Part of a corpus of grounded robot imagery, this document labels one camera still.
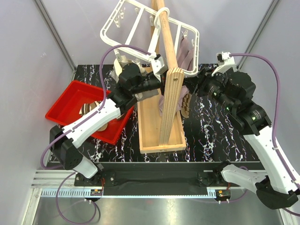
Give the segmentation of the brown striped sock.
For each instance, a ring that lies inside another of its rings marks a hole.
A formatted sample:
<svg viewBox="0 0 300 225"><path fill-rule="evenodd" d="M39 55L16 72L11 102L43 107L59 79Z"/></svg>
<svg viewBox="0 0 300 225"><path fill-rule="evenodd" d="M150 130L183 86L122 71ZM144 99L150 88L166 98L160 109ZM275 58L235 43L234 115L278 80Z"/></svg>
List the brown striped sock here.
<svg viewBox="0 0 300 225"><path fill-rule="evenodd" d="M102 107L102 101L99 100L83 104L79 110L79 115L83 119L74 125L73 130L91 131L97 128L94 132L102 132L107 129L110 121L120 120L123 113L113 101L106 100Z"/></svg>

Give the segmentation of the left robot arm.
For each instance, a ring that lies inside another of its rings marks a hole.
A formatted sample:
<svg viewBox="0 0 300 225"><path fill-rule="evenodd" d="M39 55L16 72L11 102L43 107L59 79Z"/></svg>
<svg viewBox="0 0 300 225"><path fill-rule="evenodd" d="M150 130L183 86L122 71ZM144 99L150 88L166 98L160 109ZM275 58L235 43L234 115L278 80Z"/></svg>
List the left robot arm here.
<svg viewBox="0 0 300 225"><path fill-rule="evenodd" d="M137 103L139 94L164 87L168 68L161 65L152 68L152 72L144 74L132 62L115 70L116 86L109 94L103 94L100 104L73 123L63 128L54 126L50 130L48 150L65 170L80 173L92 186L101 181L100 169L80 153L78 148L105 124L127 113Z"/></svg>

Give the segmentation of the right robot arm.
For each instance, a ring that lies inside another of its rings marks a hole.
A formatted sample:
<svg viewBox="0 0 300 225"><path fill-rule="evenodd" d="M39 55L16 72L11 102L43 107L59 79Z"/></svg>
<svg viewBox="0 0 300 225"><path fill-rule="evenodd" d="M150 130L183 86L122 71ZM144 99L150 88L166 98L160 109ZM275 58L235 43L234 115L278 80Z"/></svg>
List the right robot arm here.
<svg viewBox="0 0 300 225"><path fill-rule="evenodd" d="M250 144L262 163L266 175L241 169L223 162L213 171L214 183L239 185L257 195L272 210L285 209L298 201L299 177L288 163L279 144L274 144L275 124L266 111L252 101L256 85L247 73L232 68L220 73L204 67L198 75L196 94L211 96L228 114L231 125Z"/></svg>

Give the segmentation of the brown argyle sock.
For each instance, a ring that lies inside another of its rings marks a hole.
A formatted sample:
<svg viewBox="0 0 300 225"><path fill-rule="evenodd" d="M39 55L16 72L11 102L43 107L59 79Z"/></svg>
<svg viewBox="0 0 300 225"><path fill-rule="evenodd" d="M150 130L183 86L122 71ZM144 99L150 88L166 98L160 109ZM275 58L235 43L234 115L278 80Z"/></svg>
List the brown argyle sock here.
<svg viewBox="0 0 300 225"><path fill-rule="evenodd" d="M182 99L182 105L180 110L181 115L186 119L189 118L190 101L191 101L191 94L187 93Z"/></svg>

